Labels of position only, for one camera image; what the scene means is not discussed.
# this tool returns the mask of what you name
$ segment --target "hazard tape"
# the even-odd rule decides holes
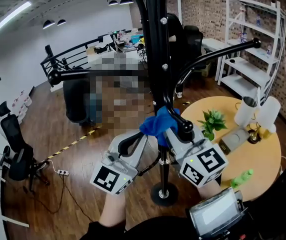
[[[85,134],[84,136],[82,136],[81,138],[79,138],[78,140],[72,142],[70,145],[63,147],[60,151],[57,151],[56,153],[54,153],[53,155],[50,155],[47,159],[51,159],[54,156],[56,156],[57,154],[62,153],[63,151],[69,149],[71,146],[75,145],[76,143],[79,143],[81,140],[85,139],[87,136],[90,136],[93,132],[95,132],[97,129],[102,128],[102,126],[98,126],[96,127],[94,130],[89,131],[87,134]]]

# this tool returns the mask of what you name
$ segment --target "white lamp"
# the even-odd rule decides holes
[[[261,139],[258,135],[260,127],[265,129],[272,128],[280,109],[281,104],[279,101],[276,98],[269,96],[258,112],[256,121],[259,124],[259,127],[255,132],[251,132],[248,139],[250,143],[255,144]]]

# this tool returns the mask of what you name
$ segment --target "potted plant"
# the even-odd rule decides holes
[[[198,120],[198,122],[203,124],[202,133],[204,136],[212,141],[215,138],[214,130],[227,129],[225,126],[226,121],[224,120],[224,115],[215,109],[208,112],[203,111],[203,113],[205,121]]]

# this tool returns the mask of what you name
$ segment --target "wooden floor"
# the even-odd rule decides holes
[[[90,128],[82,128],[76,123],[71,123],[65,116],[65,103],[62,91],[51,93],[50,85],[45,82],[38,86],[32,95],[30,106],[21,130],[25,141],[34,148],[34,157],[41,161],[49,155],[57,152],[73,141],[77,140]],[[108,99],[118,99],[112,88],[108,92]],[[224,87],[217,86],[212,78],[192,80],[184,89],[183,98],[175,101],[175,107],[182,112],[191,103],[210,96],[233,96]],[[136,129],[143,122],[144,117],[153,115],[152,97],[146,94],[143,100],[135,101],[131,96],[126,96],[129,106],[103,106],[107,119],[105,124],[91,136],[55,156],[52,160],[55,169],[68,170],[70,175],[65,182],[84,212],[96,221],[100,217],[104,205],[104,192],[89,183],[93,172],[93,165],[102,159],[103,152],[107,150],[109,143],[115,134]],[[286,156],[286,125],[281,119],[277,119],[277,132],[282,146],[282,154]],[[157,156],[156,140],[149,138],[144,151],[140,167],[150,164]],[[283,169],[286,161],[282,159]],[[45,186],[38,180],[34,181],[36,198],[41,200],[52,211],[59,205],[62,180],[56,174],[52,166],[43,170],[49,179],[50,186]],[[152,217],[161,215],[184,216],[185,208],[195,205],[200,201],[197,190],[171,169],[169,181],[179,189],[179,198],[171,207],[160,207],[150,199],[150,188],[159,182],[159,168],[155,166],[143,177],[138,177],[127,189],[127,222],[126,228],[132,228],[136,224]],[[50,214],[40,203],[25,194],[20,188],[27,186],[27,181],[14,182],[5,187],[5,216],[27,223],[30,228],[21,227],[7,222],[8,232],[12,240],[78,240],[87,231],[89,220],[74,203],[68,191],[63,194],[62,206],[58,213]]]

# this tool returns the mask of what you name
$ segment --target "round wooden table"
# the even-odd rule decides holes
[[[240,102],[241,100],[237,98],[225,96],[204,98],[191,104],[182,113],[182,117],[200,127],[202,124],[197,120],[204,121],[203,111],[207,112],[211,109],[220,111],[225,115],[228,129],[216,132],[213,142],[218,143],[223,135],[237,127],[234,121],[237,111],[235,104]],[[226,156],[229,164],[223,170],[221,188],[230,187],[231,179],[246,170],[253,169],[254,174],[251,179],[235,190],[242,192],[243,201],[250,201],[259,197],[273,184],[281,164],[281,154],[281,146],[276,133],[257,144],[250,144],[246,141]]]

